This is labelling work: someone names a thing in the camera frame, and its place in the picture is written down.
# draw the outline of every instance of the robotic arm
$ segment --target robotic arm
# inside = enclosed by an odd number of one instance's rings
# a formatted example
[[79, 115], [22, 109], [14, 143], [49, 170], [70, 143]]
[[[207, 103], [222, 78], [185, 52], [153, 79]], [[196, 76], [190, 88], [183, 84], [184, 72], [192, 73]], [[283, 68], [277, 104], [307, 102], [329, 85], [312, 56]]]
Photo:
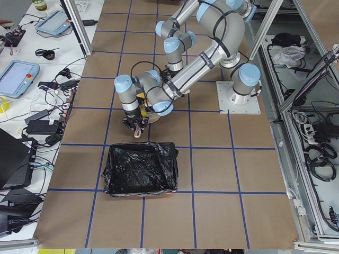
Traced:
[[[201, 52], [190, 64], [183, 66], [181, 54], [196, 41], [193, 32], [182, 32], [180, 26], [194, 13], [212, 39], [211, 45]], [[150, 104], [159, 116], [170, 114], [173, 101], [183, 94], [205, 74], [219, 65], [227, 73], [234, 85], [229, 98], [236, 104], [245, 104], [253, 87], [260, 78], [259, 69], [240, 60], [238, 47], [245, 33], [244, 21], [249, 21], [255, 12], [248, 0], [187, 0], [167, 21], [156, 25], [156, 33], [164, 41], [167, 56], [168, 78], [163, 78], [155, 70], [131, 77], [120, 75], [114, 80], [126, 117], [123, 123], [140, 137], [148, 123], [148, 117], [140, 111], [143, 93], [146, 105]]]

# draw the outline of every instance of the blue joint cap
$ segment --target blue joint cap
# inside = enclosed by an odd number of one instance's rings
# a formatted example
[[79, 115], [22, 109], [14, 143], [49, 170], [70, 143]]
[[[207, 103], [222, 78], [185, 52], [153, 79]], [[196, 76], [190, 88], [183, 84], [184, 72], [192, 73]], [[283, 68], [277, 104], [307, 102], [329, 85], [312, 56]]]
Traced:
[[244, 0], [226, 0], [226, 4], [234, 10], [238, 9], [243, 2]]
[[147, 72], [149, 74], [151, 74], [157, 80], [158, 85], [161, 84], [160, 76], [159, 76], [159, 74], [155, 70], [149, 70]]
[[248, 23], [249, 21], [252, 20], [254, 14], [256, 12], [256, 6], [255, 5], [252, 5], [252, 10], [251, 10], [251, 13], [249, 14], [249, 16], [247, 17], [247, 19], [245, 20], [245, 23]]
[[246, 63], [240, 67], [239, 77], [246, 86], [255, 86], [260, 79], [260, 70], [251, 63]]
[[164, 41], [164, 50], [167, 54], [173, 53], [180, 46], [180, 41], [176, 37], [169, 37]]
[[195, 36], [195, 34], [192, 31], [187, 31], [187, 33], [190, 35], [191, 37], [191, 41], [192, 41], [192, 46], [197, 42], [197, 38]]
[[132, 79], [129, 75], [120, 75], [114, 80], [115, 90], [117, 93], [126, 92], [132, 86]]
[[[217, 0], [205, 0], [206, 3], [209, 4], [213, 4], [214, 2], [216, 2]], [[197, 11], [197, 20], [200, 23], [200, 19], [203, 16], [203, 14], [205, 13], [205, 11], [209, 8], [210, 6], [208, 4], [202, 3], [199, 6], [199, 9]]]
[[157, 113], [159, 116], [165, 116], [170, 114], [173, 110], [173, 104], [169, 101], [162, 101], [158, 102], [153, 105], [153, 109], [155, 113]]
[[164, 21], [159, 21], [155, 26], [155, 33], [161, 37], [161, 28], [163, 27]]

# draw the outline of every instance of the black spring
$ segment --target black spring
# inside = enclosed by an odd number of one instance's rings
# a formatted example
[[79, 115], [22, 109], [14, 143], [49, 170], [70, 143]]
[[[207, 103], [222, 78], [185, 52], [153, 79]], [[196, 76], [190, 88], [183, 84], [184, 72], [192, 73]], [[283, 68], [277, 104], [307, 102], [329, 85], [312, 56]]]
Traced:
[[331, 206], [329, 207], [329, 217], [330, 217], [332, 223], [333, 223], [335, 226], [338, 226], [338, 222], [339, 222], [338, 216], [337, 216], [337, 214], [334, 212], [333, 207], [331, 207]]

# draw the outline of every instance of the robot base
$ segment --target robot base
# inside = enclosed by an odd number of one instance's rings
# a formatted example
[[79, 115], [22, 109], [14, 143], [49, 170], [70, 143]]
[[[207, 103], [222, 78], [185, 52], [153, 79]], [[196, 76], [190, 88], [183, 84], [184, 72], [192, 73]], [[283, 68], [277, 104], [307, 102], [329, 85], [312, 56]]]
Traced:
[[226, 97], [226, 92], [233, 86], [233, 83], [233, 81], [217, 81], [220, 114], [229, 112], [230, 114], [260, 115], [260, 107], [256, 96], [251, 97], [245, 105], [237, 105]]

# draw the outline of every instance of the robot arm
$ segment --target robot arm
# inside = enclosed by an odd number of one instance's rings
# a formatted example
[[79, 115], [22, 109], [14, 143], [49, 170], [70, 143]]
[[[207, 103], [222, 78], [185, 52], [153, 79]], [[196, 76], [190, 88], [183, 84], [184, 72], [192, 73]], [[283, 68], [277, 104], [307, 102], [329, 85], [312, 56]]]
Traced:
[[[233, 5], [235, 8], [232, 8], [229, 6], [230, 2], [238, 5]], [[258, 83], [260, 72], [255, 65], [240, 62], [237, 51], [245, 32], [244, 17], [238, 12], [242, 12], [245, 5], [249, 5], [247, 0], [188, 0], [169, 20], [157, 24], [156, 33], [167, 38], [164, 41], [164, 50], [169, 69], [176, 72], [176, 75], [163, 86], [159, 74], [154, 70], [136, 77], [121, 75], [114, 80], [116, 92], [126, 113], [123, 121], [136, 132], [135, 137], [140, 136], [147, 125], [147, 118], [140, 113], [138, 90], [144, 93], [145, 100], [149, 101], [154, 112], [164, 116], [173, 110], [175, 99], [220, 64], [235, 82], [233, 90], [238, 96], [237, 102], [239, 98], [251, 93], [253, 86]], [[179, 27], [197, 8], [197, 20], [212, 38], [212, 42], [183, 68], [181, 54], [194, 44], [195, 36], [190, 32], [183, 33]]]

